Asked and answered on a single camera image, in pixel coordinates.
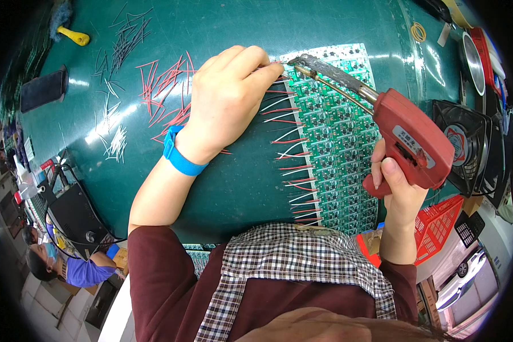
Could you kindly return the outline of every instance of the circuit board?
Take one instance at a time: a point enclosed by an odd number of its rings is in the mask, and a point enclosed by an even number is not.
[[[280,56],[289,61],[308,53],[339,67],[367,85],[375,88],[367,51],[363,44],[346,44],[298,51]],[[362,182],[370,173],[370,157],[380,138],[372,116],[328,86],[306,78],[286,66],[291,78],[288,91],[294,92],[292,107],[299,107],[296,121],[302,122],[300,137],[307,138],[306,162],[312,165],[316,216],[319,225],[357,235],[373,229],[376,224],[378,201],[363,188]],[[372,108],[354,92],[350,95]]]

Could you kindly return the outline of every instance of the metal bowl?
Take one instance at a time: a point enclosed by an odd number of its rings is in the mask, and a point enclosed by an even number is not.
[[[485,71],[483,69],[483,63],[479,56],[479,51],[471,36],[464,32],[462,39],[460,39],[459,48],[460,60],[462,61],[462,69],[467,79],[473,80],[473,85],[479,95],[485,93]]]

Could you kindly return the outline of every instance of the maroon shirt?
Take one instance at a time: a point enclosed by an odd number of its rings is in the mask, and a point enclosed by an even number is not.
[[[137,342],[193,341],[220,280],[226,244],[211,252],[199,280],[192,259],[169,227],[139,227],[129,235],[128,263]],[[395,290],[397,318],[417,321],[416,267],[383,260]],[[349,317],[376,318],[374,299],[355,285],[251,278],[228,341],[298,308],[317,306]]]

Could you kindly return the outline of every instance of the white car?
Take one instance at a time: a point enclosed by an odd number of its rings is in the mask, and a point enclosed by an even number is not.
[[[477,249],[473,255],[458,266],[458,270],[452,275],[438,292],[437,311],[443,311],[462,297],[467,290],[465,285],[481,270],[486,262],[486,255],[483,249]]]

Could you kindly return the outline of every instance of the blue wrist strap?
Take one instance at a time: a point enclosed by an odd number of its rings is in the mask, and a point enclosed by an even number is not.
[[[177,136],[177,133],[183,128],[184,126],[169,127],[169,131],[167,132],[167,136],[165,137],[164,141],[164,157],[183,174],[187,176],[197,176],[207,165],[209,165],[209,163],[205,165],[194,164],[193,162],[184,158],[183,155],[177,151],[175,148],[175,137]]]

